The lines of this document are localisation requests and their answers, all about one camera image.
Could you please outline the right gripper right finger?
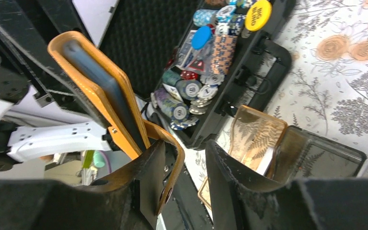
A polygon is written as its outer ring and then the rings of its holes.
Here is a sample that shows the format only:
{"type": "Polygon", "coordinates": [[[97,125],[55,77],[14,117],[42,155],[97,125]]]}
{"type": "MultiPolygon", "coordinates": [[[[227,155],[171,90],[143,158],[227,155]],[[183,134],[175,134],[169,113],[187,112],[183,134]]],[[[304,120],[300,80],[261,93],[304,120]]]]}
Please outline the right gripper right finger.
{"type": "Polygon", "coordinates": [[[277,183],[215,141],[205,148],[217,230],[368,230],[368,178],[277,183]]]}

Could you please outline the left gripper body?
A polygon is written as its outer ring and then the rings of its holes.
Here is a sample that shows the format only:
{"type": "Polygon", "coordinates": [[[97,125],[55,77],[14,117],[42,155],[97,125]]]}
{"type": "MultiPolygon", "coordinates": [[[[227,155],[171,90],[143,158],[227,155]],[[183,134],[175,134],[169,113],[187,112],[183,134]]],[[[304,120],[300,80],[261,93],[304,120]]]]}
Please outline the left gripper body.
{"type": "MultiPolygon", "coordinates": [[[[12,71],[6,64],[2,62],[2,58],[0,57],[0,99],[18,103],[26,96],[30,87],[34,87],[31,82],[26,77],[23,77],[19,73],[12,71]]],[[[36,98],[37,93],[38,92],[36,89],[34,99],[38,103],[36,98]]]]}

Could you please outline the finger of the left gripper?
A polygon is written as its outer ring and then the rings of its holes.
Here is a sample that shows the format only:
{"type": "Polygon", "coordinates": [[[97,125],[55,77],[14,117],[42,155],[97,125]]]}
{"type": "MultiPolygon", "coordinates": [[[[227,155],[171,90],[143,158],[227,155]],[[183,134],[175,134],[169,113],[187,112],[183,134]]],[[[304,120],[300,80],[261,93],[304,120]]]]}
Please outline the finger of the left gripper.
{"type": "Polygon", "coordinates": [[[106,119],[47,50],[54,37],[67,31],[88,34],[70,0],[0,0],[2,62],[36,87],[41,106],[56,103],[106,126],[106,119]]]}

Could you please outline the tan leather card holder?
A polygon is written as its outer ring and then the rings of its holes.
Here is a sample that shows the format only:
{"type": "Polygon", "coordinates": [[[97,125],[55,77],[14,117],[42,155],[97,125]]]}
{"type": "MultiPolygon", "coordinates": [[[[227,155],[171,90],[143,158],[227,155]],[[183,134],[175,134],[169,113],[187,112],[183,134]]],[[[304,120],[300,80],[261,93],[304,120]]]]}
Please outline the tan leather card holder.
{"type": "Polygon", "coordinates": [[[184,165],[181,145],[165,129],[142,118],[128,76],[82,33],[64,32],[49,42],[47,50],[108,121],[113,142],[131,159],[150,147],[150,138],[176,147],[178,156],[171,176],[156,195],[155,214],[160,214],[184,165]]]}

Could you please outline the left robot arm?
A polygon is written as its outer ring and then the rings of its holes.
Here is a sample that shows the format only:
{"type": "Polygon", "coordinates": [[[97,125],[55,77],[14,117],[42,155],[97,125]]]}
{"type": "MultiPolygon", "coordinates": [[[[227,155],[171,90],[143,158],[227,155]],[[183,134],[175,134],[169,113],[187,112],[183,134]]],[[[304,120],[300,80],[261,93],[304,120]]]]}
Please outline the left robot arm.
{"type": "Polygon", "coordinates": [[[110,149],[104,117],[47,51],[67,31],[91,37],[70,0],[0,0],[0,172],[57,153],[110,149]],[[58,105],[93,120],[42,117],[32,125],[12,110],[28,96],[40,107],[58,105]]]}

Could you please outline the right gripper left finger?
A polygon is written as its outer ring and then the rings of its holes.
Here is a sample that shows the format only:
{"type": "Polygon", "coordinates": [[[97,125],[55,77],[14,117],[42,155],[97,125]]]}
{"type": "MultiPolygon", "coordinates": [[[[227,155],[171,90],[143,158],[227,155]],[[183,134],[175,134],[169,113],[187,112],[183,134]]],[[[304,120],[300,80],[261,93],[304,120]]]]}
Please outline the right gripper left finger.
{"type": "Polygon", "coordinates": [[[0,230],[153,230],[165,164],[158,140],[90,186],[0,180],[0,230]]]}

